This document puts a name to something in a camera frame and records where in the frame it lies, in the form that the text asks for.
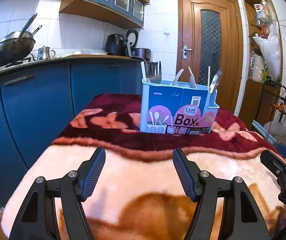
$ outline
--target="door handle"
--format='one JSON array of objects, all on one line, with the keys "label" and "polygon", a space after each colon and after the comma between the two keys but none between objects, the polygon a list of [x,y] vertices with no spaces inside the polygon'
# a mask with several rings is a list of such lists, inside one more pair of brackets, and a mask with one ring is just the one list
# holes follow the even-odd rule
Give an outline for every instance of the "door handle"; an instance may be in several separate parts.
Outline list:
[{"label": "door handle", "polygon": [[19,78],[15,78],[15,79],[12,79],[12,80],[10,80],[10,81],[4,82],[4,86],[13,84],[13,83],[15,83],[15,82],[18,82],[18,81],[21,81],[21,80],[24,80],[24,79],[27,79],[27,78],[32,78],[32,77],[34,77],[33,74],[27,75],[27,76],[23,76],[23,77],[19,77]]},{"label": "door handle", "polygon": [[186,52],[187,51],[191,51],[191,50],[192,49],[188,49],[187,45],[183,46],[183,50],[182,50],[182,52],[183,52],[183,59],[187,59]]}]

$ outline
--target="light blue plastic bin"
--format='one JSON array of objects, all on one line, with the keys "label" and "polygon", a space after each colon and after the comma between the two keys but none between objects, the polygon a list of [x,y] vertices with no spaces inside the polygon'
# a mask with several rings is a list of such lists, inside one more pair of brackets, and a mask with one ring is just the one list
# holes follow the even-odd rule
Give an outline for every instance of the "light blue plastic bin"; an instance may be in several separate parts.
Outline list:
[{"label": "light blue plastic bin", "polygon": [[[175,86],[172,86],[173,82],[168,81],[168,80],[162,80],[160,84],[148,83],[148,82],[144,82],[143,80],[142,80],[142,83],[143,83],[143,90],[142,90],[142,107],[141,107],[141,123],[140,123],[140,131],[141,132],[147,132],[147,118],[148,118],[148,110],[149,110],[148,109],[148,107],[149,107],[149,92],[150,92],[151,86],[172,87],[172,88],[178,88],[178,90],[180,90],[180,89],[207,90],[207,86],[202,86],[202,85],[196,85],[196,87],[197,87],[196,89],[190,88],[189,83],[185,83],[185,82],[177,82],[177,84]],[[214,95],[210,99],[210,92],[208,91],[202,115],[204,115],[208,111],[212,111],[216,117],[216,114],[217,114],[218,109],[219,109],[219,106],[215,103],[216,96],[217,96],[217,90],[214,92]]]}]

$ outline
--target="floral blanket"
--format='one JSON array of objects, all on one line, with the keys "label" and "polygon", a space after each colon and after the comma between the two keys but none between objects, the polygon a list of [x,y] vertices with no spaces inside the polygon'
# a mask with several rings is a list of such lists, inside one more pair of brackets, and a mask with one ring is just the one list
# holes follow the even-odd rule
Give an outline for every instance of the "floral blanket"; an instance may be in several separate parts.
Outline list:
[{"label": "floral blanket", "polygon": [[[106,162],[93,195],[83,203],[96,240],[181,240],[195,210],[185,196],[172,162],[181,147],[189,160],[215,177],[240,176],[252,192],[270,233],[286,223],[286,206],[276,178],[260,163],[275,149],[245,124],[220,108],[209,134],[166,135],[139,131],[141,96],[102,94],[81,111],[53,141],[8,201],[1,222],[8,237],[31,184],[38,176],[61,178],[88,160],[97,146]],[[56,199],[61,239],[69,239],[62,205]],[[217,239],[223,200],[218,199],[211,239]]]}]

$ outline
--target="red wire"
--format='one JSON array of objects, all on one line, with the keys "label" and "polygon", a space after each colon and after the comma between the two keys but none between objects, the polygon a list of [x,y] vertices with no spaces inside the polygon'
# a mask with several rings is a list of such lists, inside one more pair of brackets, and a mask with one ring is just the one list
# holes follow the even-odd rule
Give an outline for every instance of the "red wire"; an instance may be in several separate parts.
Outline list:
[{"label": "red wire", "polygon": [[[285,89],[285,90],[283,91],[283,93],[280,95],[280,97],[279,97],[279,99],[277,100],[276,104],[280,101],[282,95],[283,95],[285,92],[286,92],[286,89]],[[268,127],[267,136],[266,136],[266,138],[265,138],[266,140],[267,140],[268,135],[269,135],[269,133],[270,133],[271,124],[272,124],[272,121],[270,122],[270,126]]]}]

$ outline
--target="bolt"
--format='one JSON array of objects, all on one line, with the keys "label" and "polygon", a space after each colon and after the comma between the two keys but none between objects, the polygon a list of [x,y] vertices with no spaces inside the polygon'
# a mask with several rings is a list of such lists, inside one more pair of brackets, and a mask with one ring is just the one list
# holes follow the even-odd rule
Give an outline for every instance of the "bolt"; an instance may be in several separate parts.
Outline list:
[{"label": "bolt", "polygon": [[200,174],[201,174],[201,176],[204,177],[204,178],[206,178],[206,177],[208,177],[208,176],[210,175],[208,171],[201,171]]},{"label": "bolt", "polygon": [[235,177],[234,179],[235,179],[235,181],[237,183],[242,183],[243,182],[243,179],[241,177]]},{"label": "bolt", "polygon": [[70,173],[68,174],[69,177],[73,178],[77,175],[77,171],[70,171]]},{"label": "bolt", "polygon": [[43,177],[38,177],[36,179],[36,183],[42,183],[44,181],[44,178]]}]

